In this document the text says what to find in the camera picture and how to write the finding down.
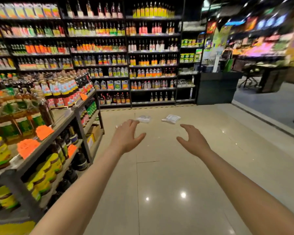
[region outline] floor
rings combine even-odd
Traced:
[[[161,122],[168,114],[181,120]],[[206,166],[176,141],[187,138],[180,123],[294,212],[294,138],[231,104],[103,111],[94,163],[115,126],[141,115],[151,121],[136,134],[147,136],[119,161],[84,235],[251,234]]]
[[[294,129],[294,84],[292,83],[284,82],[278,92],[265,94],[256,94],[252,89],[241,87],[237,89],[233,99]]]

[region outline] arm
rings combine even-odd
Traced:
[[[84,233],[119,159],[146,136],[146,133],[142,133],[134,138],[138,123],[128,120],[117,128],[103,155],[55,202],[31,235]]]
[[[212,151],[198,129],[181,126],[188,133],[188,141],[181,137],[177,141],[204,162],[252,234],[294,235],[290,210]]]

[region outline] orange price tag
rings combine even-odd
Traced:
[[[17,151],[23,159],[26,159],[40,143],[35,139],[24,139],[17,144]]]
[[[54,130],[51,127],[48,127],[47,125],[41,125],[36,128],[36,134],[40,140],[44,140],[53,132]]]
[[[81,98],[82,98],[83,101],[85,101],[87,99],[87,95],[84,94],[84,93],[81,93]]]
[[[73,144],[71,144],[71,145],[68,147],[69,158],[70,158],[71,156],[73,156],[73,153],[76,151],[76,149],[77,149],[77,146],[75,146],[75,145],[73,145]]]

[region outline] plastic bag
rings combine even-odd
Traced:
[[[136,118],[139,122],[142,123],[149,123],[151,117],[147,115],[141,115],[140,117]]]
[[[168,115],[165,119],[162,119],[161,121],[168,122],[170,124],[175,124],[181,117],[176,115]]]

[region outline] hand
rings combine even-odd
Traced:
[[[123,122],[114,132],[110,146],[116,148],[121,154],[132,151],[145,138],[146,133],[142,133],[134,138],[138,120],[128,120]]]
[[[188,141],[176,137],[177,141],[191,154],[201,157],[204,152],[211,151],[209,144],[198,129],[189,124],[181,124],[188,133]]]

